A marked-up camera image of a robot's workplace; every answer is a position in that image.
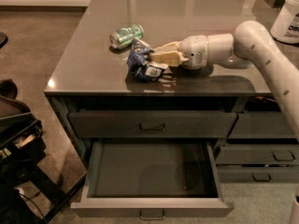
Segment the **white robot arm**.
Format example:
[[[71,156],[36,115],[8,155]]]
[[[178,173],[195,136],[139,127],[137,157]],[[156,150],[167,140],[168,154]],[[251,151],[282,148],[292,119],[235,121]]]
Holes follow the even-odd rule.
[[[254,65],[299,139],[299,70],[257,21],[240,23],[231,34],[193,35],[152,50],[149,59],[197,70],[210,64],[232,69]]]

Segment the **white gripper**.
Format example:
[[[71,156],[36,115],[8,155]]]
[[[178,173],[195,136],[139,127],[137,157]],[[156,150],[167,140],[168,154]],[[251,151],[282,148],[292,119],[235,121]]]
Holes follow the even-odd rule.
[[[149,59],[172,67],[181,65],[188,70],[197,70],[207,65],[208,39],[206,35],[189,36],[153,49]]]

